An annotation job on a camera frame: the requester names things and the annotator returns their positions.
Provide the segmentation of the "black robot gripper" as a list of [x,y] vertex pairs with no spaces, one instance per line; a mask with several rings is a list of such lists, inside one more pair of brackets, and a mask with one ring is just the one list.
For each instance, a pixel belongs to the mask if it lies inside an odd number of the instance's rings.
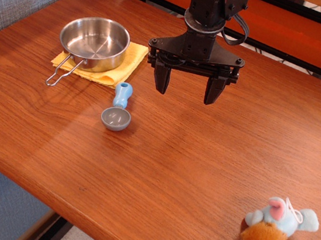
[[203,103],[213,104],[227,83],[236,83],[245,61],[216,42],[222,28],[194,26],[186,23],[186,32],[175,37],[149,40],[148,62],[155,67],[158,92],[165,94],[172,69],[209,77]]

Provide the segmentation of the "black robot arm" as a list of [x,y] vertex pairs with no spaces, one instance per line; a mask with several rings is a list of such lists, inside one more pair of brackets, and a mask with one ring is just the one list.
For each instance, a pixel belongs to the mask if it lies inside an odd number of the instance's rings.
[[239,15],[247,9],[248,0],[191,0],[185,11],[186,32],[176,37],[149,40],[148,62],[154,68],[155,87],[164,94],[171,71],[194,73],[208,77],[204,103],[214,103],[226,86],[238,81],[244,60],[222,48],[218,34],[225,35],[225,24],[235,20],[242,28],[243,36],[230,40],[228,45],[240,45],[249,36],[249,27]]

